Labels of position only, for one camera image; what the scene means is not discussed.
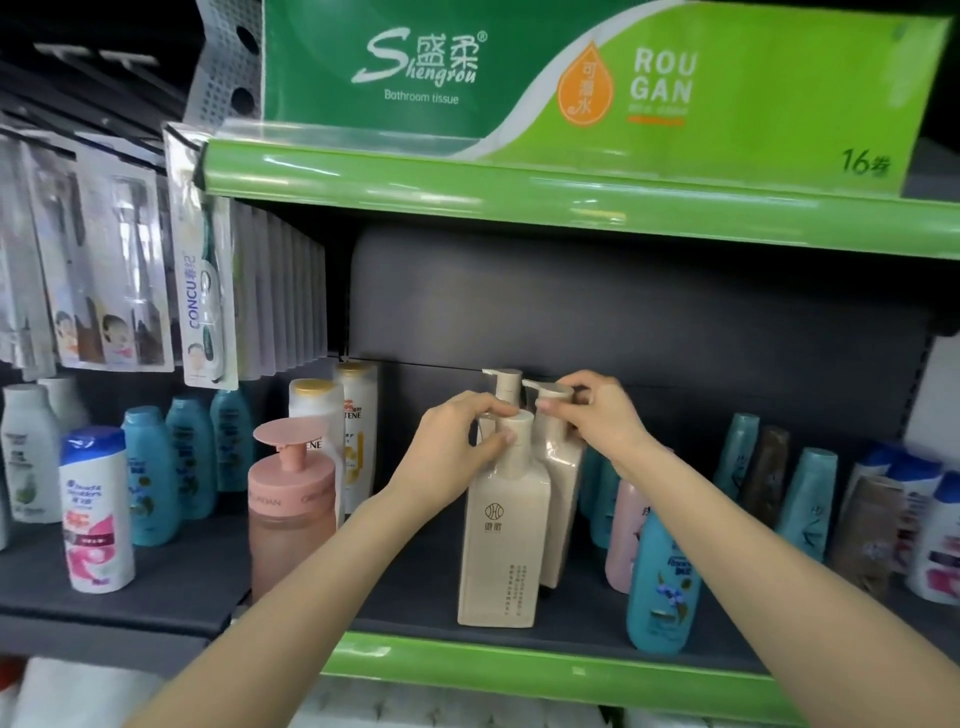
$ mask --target hand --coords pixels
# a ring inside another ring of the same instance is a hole
[[[644,444],[656,442],[620,382],[612,376],[583,370],[558,379],[557,383],[585,389],[576,393],[572,404],[540,398],[537,409],[571,423],[593,449],[614,465]]]
[[[464,392],[428,409],[420,420],[391,484],[414,494],[430,509],[430,518],[456,500],[480,469],[516,437],[513,432],[497,432],[471,446],[470,425],[484,412],[513,417],[517,409],[491,394]]]

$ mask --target forearm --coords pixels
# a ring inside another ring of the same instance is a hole
[[[431,515],[388,485],[128,728],[285,726],[377,579]]]
[[[960,669],[895,615],[655,442],[616,465],[812,725],[955,723]]]

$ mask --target teal shampoo bottle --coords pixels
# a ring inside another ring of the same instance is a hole
[[[641,652],[675,655],[686,644],[703,580],[656,513],[643,525],[627,602],[627,634]]]
[[[133,544],[162,546],[180,530],[180,494],[170,434],[160,410],[152,406],[128,409],[123,431]]]
[[[620,476],[616,474],[613,463],[600,456],[600,477],[597,481],[597,494],[590,514],[590,539],[600,548],[610,548],[610,535],[613,531],[613,513],[616,511],[616,493],[620,488]]]
[[[713,476],[713,485],[734,501],[739,497],[743,479],[747,476],[759,429],[760,418],[757,415],[737,412],[727,430],[727,440]]]
[[[180,510],[185,519],[205,519],[217,504],[217,454],[210,415],[196,397],[174,397],[167,430],[177,454]]]
[[[243,392],[217,392],[210,419],[217,449],[217,490],[246,493],[247,472],[253,465],[253,422]]]
[[[580,514],[590,518],[593,504],[597,500],[597,488],[600,485],[600,469],[603,467],[603,455],[590,446],[584,450],[584,459],[580,465],[580,495],[578,507]]]
[[[804,448],[777,523],[777,533],[820,563],[824,561],[827,546],[836,479],[835,452]]]

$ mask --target orange water drop graphic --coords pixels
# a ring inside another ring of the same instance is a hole
[[[602,119],[613,101],[613,77],[593,41],[557,83],[560,113],[571,124],[588,127]]]

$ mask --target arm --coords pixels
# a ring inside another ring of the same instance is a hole
[[[647,433],[615,379],[580,372],[575,425],[654,510],[812,726],[956,725],[960,668],[856,587],[749,516]]]
[[[127,728],[277,728],[290,722],[377,579],[410,538],[505,447],[470,424],[516,408],[465,392],[429,410],[390,483],[233,624]]]

